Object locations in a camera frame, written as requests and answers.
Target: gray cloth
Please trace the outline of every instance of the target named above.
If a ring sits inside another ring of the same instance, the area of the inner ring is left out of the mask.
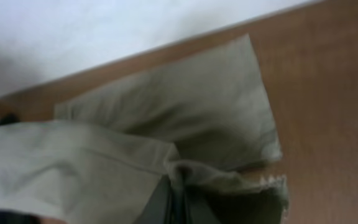
[[[55,118],[174,142],[182,158],[224,170],[281,158],[248,35],[59,104]]]
[[[165,174],[174,189],[209,192],[222,224],[278,224],[287,208],[284,178],[246,181],[179,160],[171,143],[68,121],[0,127],[0,209],[69,224],[131,224]]]

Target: wall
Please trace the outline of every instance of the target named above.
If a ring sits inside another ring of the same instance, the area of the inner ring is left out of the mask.
[[[312,0],[0,0],[0,96]]]

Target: white surface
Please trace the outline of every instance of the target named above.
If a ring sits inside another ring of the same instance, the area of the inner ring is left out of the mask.
[[[0,96],[313,0],[0,0]]]

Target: brown wooden floor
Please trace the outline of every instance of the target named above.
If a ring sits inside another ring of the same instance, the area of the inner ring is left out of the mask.
[[[263,173],[288,177],[287,223],[358,223],[358,1],[318,3],[1,100],[16,105],[26,121],[51,119],[55,103],[247,32],[284,153]]]

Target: wrinkled fabric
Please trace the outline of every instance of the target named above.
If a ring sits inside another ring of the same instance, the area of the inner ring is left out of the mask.
[[[232,223],[226,217],[231,211],[230,217],[240,218],[241,223],[259,218],[263,223],[278,224],[287,208],[285,179],[255,183],[233,172],[181,160],[169,142],[75,122],[0,127],[3,210],[53,217],[69,224],[131,224],[165,174],[174,189],[198,186],[209,192],[216,215],[227,219],[222,223]],[[240,196],[251,198],[241,202]],[[227,203],[219,208],[222,200],[235,198],[232,204],[236,207]],[[267,210],[258,207],[264,202],[275,206]],[[279,217],[269,221],[272,214]]]
[[[222,170],[281,158],[248,35],[61,103],[55,119],[173,142],[182,158]]]

